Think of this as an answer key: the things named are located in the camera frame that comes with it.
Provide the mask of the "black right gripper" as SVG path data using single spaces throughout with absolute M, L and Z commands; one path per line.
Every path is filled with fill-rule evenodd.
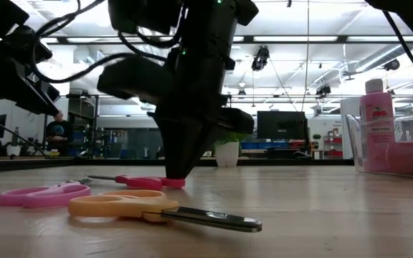
M 139 97 L 156 106 L 148 115 L 160 130 L 167 178 L 186 178 L 217 138 L 217 130 L 250 134 L 251 115 L 227 107 L 221 93 L 232 66 L 225 54 L 183 52 L 164 66 L 135 54 L 104 69 L 98 89 L 121 99 Z

